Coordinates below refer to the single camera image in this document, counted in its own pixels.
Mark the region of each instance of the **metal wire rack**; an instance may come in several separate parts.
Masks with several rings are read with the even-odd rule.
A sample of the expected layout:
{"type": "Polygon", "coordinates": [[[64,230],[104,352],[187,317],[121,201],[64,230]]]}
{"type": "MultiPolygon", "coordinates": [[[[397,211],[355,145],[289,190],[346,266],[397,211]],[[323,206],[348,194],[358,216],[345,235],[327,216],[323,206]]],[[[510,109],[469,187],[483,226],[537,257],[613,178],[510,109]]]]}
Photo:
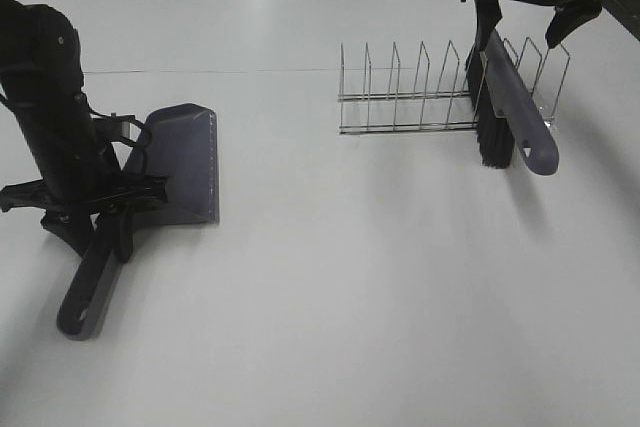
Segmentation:
{"type": "MultiPolygon", "coordinates": [[[[543,55],[530,37],[525,39],[519,51],[509,39],[504,38],[503,42],[545,123],[551,127],[571,55],[562,44],[560,49],[547,49],[543,55]]],[[[419,45],[416,67],[409,69],[402,67],[396,42],[393,43],[389,67],[373,67],[369,44],[366,43],[362,69],[347,69],[345,49],[341,44],[340,133],[359,135],[473,129],[478,99],[470,99],[466,75],[461,75],[461,58],[451,40],[447,43],[435,89],[430,88],[431,73],[432,60],[424,42],[419,45]]]]}

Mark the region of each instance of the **dish rack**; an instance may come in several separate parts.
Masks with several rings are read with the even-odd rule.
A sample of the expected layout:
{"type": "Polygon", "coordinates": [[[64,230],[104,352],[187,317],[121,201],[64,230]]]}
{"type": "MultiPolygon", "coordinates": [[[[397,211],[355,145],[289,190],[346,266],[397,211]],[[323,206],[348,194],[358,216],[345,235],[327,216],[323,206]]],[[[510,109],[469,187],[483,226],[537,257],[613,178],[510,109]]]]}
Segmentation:
{"type": "MultiPolygon", "coordinates": [[[[542,118],[551,128],[571,55],[562,44],[560,49],[547,49],[543,54],[531,37],[524,40],[519,51],[509,39],[504,38],[503,43],[534,97],[542,118]]],[[[478,99],[470,98],[464,66],[451,40],[447,43],[437,77],[433,76],[431,56],[423,41],[419,45],[415,68],[402,67],[396,42],[393,42],[389,67],[374,68],[371,58],[369,44],[366,43],[364,62],[360,64],[362,69],[347,69],[345,48],[340,45],[340,134],[466,131],[475,128],[478,99]]]]}

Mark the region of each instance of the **brush bristles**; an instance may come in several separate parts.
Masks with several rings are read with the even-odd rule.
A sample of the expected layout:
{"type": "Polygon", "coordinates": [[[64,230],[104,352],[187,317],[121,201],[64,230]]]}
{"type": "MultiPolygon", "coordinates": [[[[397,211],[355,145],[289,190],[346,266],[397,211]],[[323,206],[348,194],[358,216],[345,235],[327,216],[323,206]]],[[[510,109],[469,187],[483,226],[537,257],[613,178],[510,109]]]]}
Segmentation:
{"type": "Polygon", "coordinates": [[[471,101],[477,105],[476,133],[482,164],[496,169],[506,169],[511,164],[513,155],[513,134],[507,120],[499,119],[494,114],[487,83],[483,82],[482,60],[476,49],[471,50],[467,59],[467,81],[471,101]]]}

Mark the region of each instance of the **white table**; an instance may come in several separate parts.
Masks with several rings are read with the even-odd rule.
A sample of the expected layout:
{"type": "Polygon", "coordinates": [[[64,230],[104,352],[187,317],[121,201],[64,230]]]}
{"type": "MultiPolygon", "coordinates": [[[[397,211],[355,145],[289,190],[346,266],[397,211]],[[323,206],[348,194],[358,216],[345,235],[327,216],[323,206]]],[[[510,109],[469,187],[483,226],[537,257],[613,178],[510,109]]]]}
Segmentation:
{"type": "MultiPolygon", "coordinates": [[[[0,216],[0,425],[637,425],[640,46],[608,14],[567,42],[542,178],[482,167],[471,133],[337,135],[341,41],[464,45],[471,4],[21,1],[80,30],[98,110],[217,112],[221,223],[139,236],[73,343],[77,258],[40,212],[0,216]]],[[[551,16],[504,11],[503,33],[551,16]]],[[[37,177],[0,119],[3,182],[37,177]]]]}

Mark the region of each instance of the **gray brush handle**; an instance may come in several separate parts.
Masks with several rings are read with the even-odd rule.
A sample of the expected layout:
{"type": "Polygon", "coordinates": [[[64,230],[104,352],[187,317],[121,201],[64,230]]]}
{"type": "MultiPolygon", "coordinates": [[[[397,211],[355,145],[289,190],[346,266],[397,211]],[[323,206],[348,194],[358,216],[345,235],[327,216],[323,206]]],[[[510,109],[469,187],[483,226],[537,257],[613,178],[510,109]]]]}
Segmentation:
{"type": "Polygon", "coordinates": [[[558,170],[560,154],[538,107],[531,98],[497,31],[484,50],[485,79],[494,111],[504,114],[525,164],[539,175],[558,170]]]}

